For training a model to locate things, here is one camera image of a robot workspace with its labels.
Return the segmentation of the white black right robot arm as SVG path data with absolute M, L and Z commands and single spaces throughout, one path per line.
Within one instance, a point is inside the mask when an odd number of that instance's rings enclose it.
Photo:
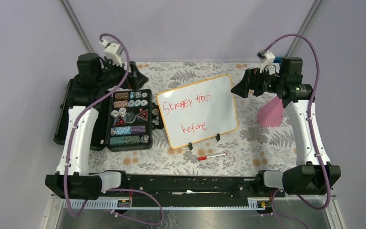
M 325 195 L 340 178 L 339 166 L 332 165 L 322 144 L 315 119 L 313 87 L 303 84 L 303 60 L 284 57 L 278 73 L 261 68 L 244 72 L 242 80 L 231 92 L 247 98 L 265 92 L 274 93 L 282 103 L 292 125 L 297 148 L 296 166 L 284 172 L 261 170 L 256 176 L 254 190 L 265 197 L 273 188 L 290 195 Z

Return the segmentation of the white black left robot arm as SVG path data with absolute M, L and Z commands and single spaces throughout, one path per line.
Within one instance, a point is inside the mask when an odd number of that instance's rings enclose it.
M 89 152 L 108 146 L 109 90 L 119 85 L 132 92 L 148 82 L 135 62 L 129 66 L 125 69 L 96 53 L 78 57 L 78 73 L 68 82 L 54 134 L 63 153 L 55 173 L 45 177 L 46 187 L 62 199 L 96 200 L 108 189 L 117 196 L 128 192 L 129 184 L 118 171 L 89 173 Z

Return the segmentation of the yellow framed whiteboard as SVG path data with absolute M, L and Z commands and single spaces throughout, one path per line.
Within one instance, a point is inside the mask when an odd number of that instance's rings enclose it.
M 157 94 L 169 146 L 178 149 L 239 126 L 232 78 L 221 75 Z

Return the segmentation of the white red whiteboard marker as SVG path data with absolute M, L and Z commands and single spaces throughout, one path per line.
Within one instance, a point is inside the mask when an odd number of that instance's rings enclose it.
M 221 153 L 221 154 L 217 154 L 217 155 L 210 155 L 210 156 L 206 156 L 206 159 L 209 158 L 214 158 L 214 157 L 221 157 L 221 156 L 227 156 L 227 153 Z

